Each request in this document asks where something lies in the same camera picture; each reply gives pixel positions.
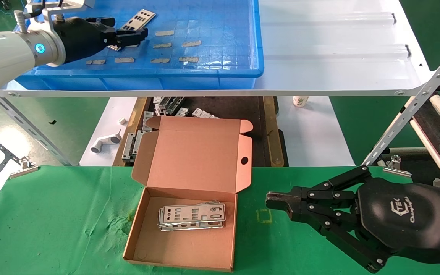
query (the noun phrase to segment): open cardboard box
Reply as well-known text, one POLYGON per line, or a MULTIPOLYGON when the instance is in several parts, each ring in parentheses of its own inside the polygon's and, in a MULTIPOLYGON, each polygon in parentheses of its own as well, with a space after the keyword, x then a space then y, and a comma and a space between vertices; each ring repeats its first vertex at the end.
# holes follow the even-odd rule
POLYGON ((251 182, 247 120, 156 116, 142 136, 132 178, 145 185, 123 258, 133 264, 232 272, 237 193, 251 182), (225 227, 162 232, 167 205, 225 203, 225 227))

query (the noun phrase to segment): green floor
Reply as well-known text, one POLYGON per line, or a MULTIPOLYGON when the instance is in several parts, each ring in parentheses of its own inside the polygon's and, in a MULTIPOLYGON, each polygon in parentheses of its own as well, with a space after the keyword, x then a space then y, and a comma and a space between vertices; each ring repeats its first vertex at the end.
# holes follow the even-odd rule
MULTIPOLYGON (((12 7, 21 8, 18 0, 12 7)), ((440 2, 401 0, 431 70, 440 64, 440 2)), ((14 28, 12 14, 0 12, 0 31, 14 28)), ((354 162, 359 164, 380 138, 407 98, 403 97, 331 97, 354 162)), ((108 99, 12 99, 70 159, 77 163, 92 135, 108 99), (57 120, 55 125, 47 122, 57 120)), ((41 164, 57 161, 30 139, 23 130, 0 110, 0 141, 13 139, 16 132, 29 141, 31 157, 41 164)), ((10 150, 18 144, 7 145, 10 150)), ((422 146, 410 127, 399 134, 391 147, 422 146)))

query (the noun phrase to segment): metal clip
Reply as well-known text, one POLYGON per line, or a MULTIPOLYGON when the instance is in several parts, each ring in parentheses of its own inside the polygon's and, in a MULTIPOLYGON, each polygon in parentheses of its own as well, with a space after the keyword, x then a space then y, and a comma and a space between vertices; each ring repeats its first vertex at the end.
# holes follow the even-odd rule
POLYGON ((18 176, 30 174, 31 172, 37 171, 39 168, 38 165, 35 165, 35 162, 30 161, 29 156, 25 156, 25 157, 19 159, 19 164, 21 166, 21 170, 10 174, 9 175, 10 179, 14 179, 14 178, 17 178, 18 176))

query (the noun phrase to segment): white robotic arm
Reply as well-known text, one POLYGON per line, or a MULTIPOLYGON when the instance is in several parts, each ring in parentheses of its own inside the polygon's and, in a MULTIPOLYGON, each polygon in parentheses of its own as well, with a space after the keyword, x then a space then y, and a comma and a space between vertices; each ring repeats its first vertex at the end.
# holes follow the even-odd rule
POLYGON ((94 0, 42 0, 27 5, 28 12, 14 11, 19 31, 0 32, 0 87, 35 66, 60 66, 94 55, 109 45, 139 45, 147 37, 147 29, 115 30, 114 18, 63 19, 65 12, 93 6, 94 0), (37 20, 40 14, 44 21, 37 20), (30 19, 28 28, 26 19, 30 19))

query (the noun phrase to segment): yellow tape mark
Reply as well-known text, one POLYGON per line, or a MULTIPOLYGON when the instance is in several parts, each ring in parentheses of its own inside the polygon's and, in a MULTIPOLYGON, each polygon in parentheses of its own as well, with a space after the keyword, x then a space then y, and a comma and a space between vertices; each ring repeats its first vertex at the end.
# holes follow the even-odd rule
POLYGON ((271 216, 271 209, 266 209, 266 208, 262 208, 259 210, 256 210, 256 219, 258 223, 268 223, 271 224, 273 223, 273 216, 271 216), (269 219, 268 220, 260 220, 260 212, 267 212, 267 214, 269 215, 269 219))

